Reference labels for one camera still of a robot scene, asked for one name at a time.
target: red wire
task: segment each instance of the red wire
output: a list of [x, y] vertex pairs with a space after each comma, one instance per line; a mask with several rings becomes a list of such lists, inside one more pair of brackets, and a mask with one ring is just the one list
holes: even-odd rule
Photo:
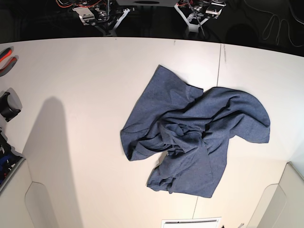
[[100, 2], [101, 2], [101, 0], [97, 1], [96, 3], [94, 3], [93, 5], [90, 5], [90, 6], [81, 6], [79, 4], [77, 4], [77, 6], [82, 7], [82, 8], [88, 8], [88, 7], [92, 7], [92, 6], [96, 5], [96, 4], [98, 4]]
[[58, 5], [59, 7], [61, 7], [61, 8], [68, 8], [68, 7], [70, 7], [70, 6], [73, 5], [73, 4], [70, 4], [70, 5], [68, 5], [68, 6], [62, 6], [62, 5], [59, 4], [59, 2], [58, 2], [57, 0], [55, 0], [55, 1], [56, 1], [57, 5]]

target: cable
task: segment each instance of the cable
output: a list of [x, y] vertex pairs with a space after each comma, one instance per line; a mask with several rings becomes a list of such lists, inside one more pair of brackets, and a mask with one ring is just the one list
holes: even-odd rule
[[59, 7], [61, 7], [61, 8], [68, 8], [68, 7], [70, 7], [70, 6], [73, 5], [73, 4], [70, 4], [70, 5], [67, 5], [67, 6], [62, 6], [62, 5], [59, 4], [59, 2], [58, 2], [57, 0], [55, 0], [55, 2], [56, 2], [57, 5], [58, 5]]
[[100, 2], [101, 2], [101, 0], [98, 0], [96, 3], [94, 3], [93, 5], [90, 5], [90, 6], [82, 6], [82, 5], [79, 5], [79, 4], [77, 4], [77, 6], [82, 7], [82, 8], [89, 8], [89, 7], [92, 7], [94, 5], [97, 5]]
[[[275, 20], [276, 20], [276, 18], [277, 18], [277, 19], [278, 19], [278, 22], [279, 22], [279, 26], [278, 26], [278, 32], [277, 32], [277, 35], [276, 35], [276, 38], [275, 38], [275, 41], [276, 41], [275, 44], [276, 44], [276, 45], [279, 45], [279, 43], [280, 43], [280, 31], [281, 31], [281, 27], [282, 27], [282, 22], [285, 21], [285, 22], [287, 23], [287, 26], [288, 26], [288, 38], [289, 38], [289, 41], [290, 41], [290, 43], [292, 44], [292, 46], [294, 46], [294, 47], [296, 47], [296, 48], [299, 48], [299, 47], [303, 47], [303, 46], [304, 46], [304, 44], [302, 44], [302, 45], [295, 45], [295, 44], [292, 42], [292, 40], [291, 40], [291, 38], [290, 38], [290, 26], [289, 26], [289, 23], [288, 23], [288, 21], [287, 21], [286, 19], [280, 20], [280, 17], [279, 17], [277, 14], [274, 14], [274, 13], [269, 12], [269, 11], [257, 9], [257, 8], [255, 8], [255, 7], [253, 7], [253, 6], [250, 6], [250, 5], [247, 3], [247, 0], [244, 0], [244, 3], [245, 3], [249, 8], [251, 8], [251, 9], [253, 9], [253, 10], [260, 11], [260, 12], [262, 12], [262, 13], [271, 14], [271, 18], [269, 19], [269, 21], [268, 21], [268, 23], [267, 23], [267, 25], [266, 25], [266, 27], [265, 27], [263, 33], [262, 33], [262, 39], [263, 39], [263, 40], [267, 40], [267, 39], [270, 37], [272, 27], [273, 27], [274, 22], [275, 22]], [[268, 35], [265, 37], [265, 32], [266, 32], [266, 30], [268, 29], [269, 25], [270, 25], [269, 33], [268, 33]]]
[[204, 30], [203, 30], [203, 27], [202, 27], [201, 24], [200, 24], [200, 20], [198, 19], [198, 16], [196, 15], [196, 12], [194, 11], [193, 7], [191, 6], [189, 0], [187, 0], [187, 3], [188, 3], [188, 5], [189, 5], [190, 9], [192, 10], [192, 12], [193, 12], [193, 14], [194, 14], [196, 20], [198, 21], [199, 27], [200, 27], [200, 29], [201, 29], [201, 31], [202, 31], [202, 33], [203, 33], [204, 38], [205, 38], [205, 32], [204, 32]]

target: white table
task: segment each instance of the white table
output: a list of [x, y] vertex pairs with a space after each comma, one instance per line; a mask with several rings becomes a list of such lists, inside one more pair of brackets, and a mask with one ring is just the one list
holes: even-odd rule
[[[304, 138], [301, 57], [150, 38], [54, 39], [0, 49], [12, 45], [19, 60], [0, 78], [0, 89], [12, 87], [23, 109], [5, 134], [25, 154], [33, 181], [47, 187], [60, 227], [157, 228], [162, 219], [222, 217], [225, 227], [237, 228], [249, 222], [263, 190], [279, 182]], [[129, 162], [123, 153], [119, 132], [159, 64], [205, 90], [218, 83], [250, 92], [270, 115], [268, 145], [231, 140], [211, 199], [152, 191], [145, 185], [159, 156]]]

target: pliers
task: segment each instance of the pliers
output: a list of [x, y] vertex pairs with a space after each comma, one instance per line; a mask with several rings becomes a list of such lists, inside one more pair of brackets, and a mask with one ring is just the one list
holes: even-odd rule
[[[2, 62], [2, 60], [4, 60], [5, 58], [7, 58], [8, 56], [11, 55], [12, 53], [12, 49], [9, 47], [7, 49], [5, 49], [1, 54], [0, 54], [0, 63]], [[17, 58], [13, 57], [11, 59], [11, 61], [2, 69], [0, 69], [0, 77], [5, 76], [12, 68], [13, 66], [17, 63]]]

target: crumpled shirt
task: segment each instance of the crumpled shirt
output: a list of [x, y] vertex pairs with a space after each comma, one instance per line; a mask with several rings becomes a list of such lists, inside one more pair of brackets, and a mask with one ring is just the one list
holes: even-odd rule
[[268, 114], [251, 94], [222, 87], [204, 93], [159, 66], [121, 141], [130, 161], [167, 151], [147, 187], [211, 198], [227, 164], [229, 139], [267, 143], [269, 133]]

